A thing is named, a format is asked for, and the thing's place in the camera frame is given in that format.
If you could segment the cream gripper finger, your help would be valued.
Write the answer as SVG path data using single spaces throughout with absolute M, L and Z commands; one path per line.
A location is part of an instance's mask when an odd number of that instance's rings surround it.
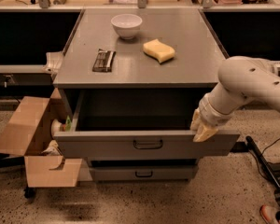
M 203 130 L 196 132 L 193 141 L 194 142 L 204 142 L 208 138 L 212 137 L 216 133 L 215 130 Z

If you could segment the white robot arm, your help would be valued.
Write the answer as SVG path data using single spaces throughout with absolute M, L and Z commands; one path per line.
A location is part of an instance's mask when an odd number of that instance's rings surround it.
M 280 61 L 233 56 L 218 68 L 218 84 L 195 109 L 193 141 L 204 142 L 225 125 L 239 107 L 262 101 L 280 113 Z

